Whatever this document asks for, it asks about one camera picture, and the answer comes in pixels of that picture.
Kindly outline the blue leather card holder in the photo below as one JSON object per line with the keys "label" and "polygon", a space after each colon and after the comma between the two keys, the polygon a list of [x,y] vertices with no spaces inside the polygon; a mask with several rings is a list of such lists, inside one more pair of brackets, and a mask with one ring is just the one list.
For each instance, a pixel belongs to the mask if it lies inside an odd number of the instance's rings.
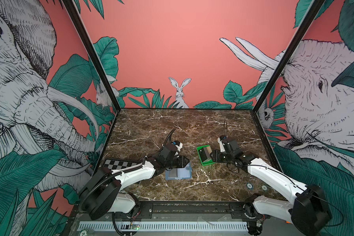
{"label": "blue leather card holder", "polygon": [[178,179],[177,180],[183,180],[183,179],[191,179],[192,178],[192,167],[191,164],[188,163],[186,167],[184,168],[174,168],[178,171]]}

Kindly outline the green plastic card tray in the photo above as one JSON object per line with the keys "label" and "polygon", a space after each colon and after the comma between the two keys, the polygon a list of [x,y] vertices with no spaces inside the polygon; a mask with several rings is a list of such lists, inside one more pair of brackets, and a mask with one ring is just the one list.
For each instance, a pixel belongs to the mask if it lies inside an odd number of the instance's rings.
{"label": "green plastic card tray", "polygon": [[197,147],[197,152],[202,166],[214,164],[214,161],[211,159],[210,156],[210,154],[212,153],[210,145]]}

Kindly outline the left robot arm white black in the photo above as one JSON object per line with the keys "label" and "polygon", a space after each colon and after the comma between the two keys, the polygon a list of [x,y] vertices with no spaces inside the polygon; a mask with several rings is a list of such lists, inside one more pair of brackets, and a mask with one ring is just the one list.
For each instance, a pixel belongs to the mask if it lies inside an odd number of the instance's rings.
{"label": "left robot arm white black", "polygon": [[91,220],[99,219],[108,212],[122,212],[128,218],[134,218],[141,211],[139,200],[133,194],[120,191],[152,179],[167,169],[186,167],[189,159],[180,155],[182,147],[181,142],[173,141],[135,166],[115,171],[107,167],[98,170],[79,193],[78,211],[87,213]]}

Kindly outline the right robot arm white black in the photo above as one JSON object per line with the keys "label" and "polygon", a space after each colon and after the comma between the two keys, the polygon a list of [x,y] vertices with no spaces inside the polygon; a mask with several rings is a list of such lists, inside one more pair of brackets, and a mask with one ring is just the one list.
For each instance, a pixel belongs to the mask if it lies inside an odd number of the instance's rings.
{"label": "right robot arm white black", "polygon": [[248,231],[258,236],[262,231],[262,219],[273,216],[291,222],[306,236],[315,236],[332,219],[329,203],[323,190],[316,185],[306,185],[271,167],[253,153],[243,151],[237,141],[227,136],[217,139],[220,149],[209,155],[216,163],[233,164],[280,193],[285,201],[254,194],[245,200],[242,212],[251,221]]}

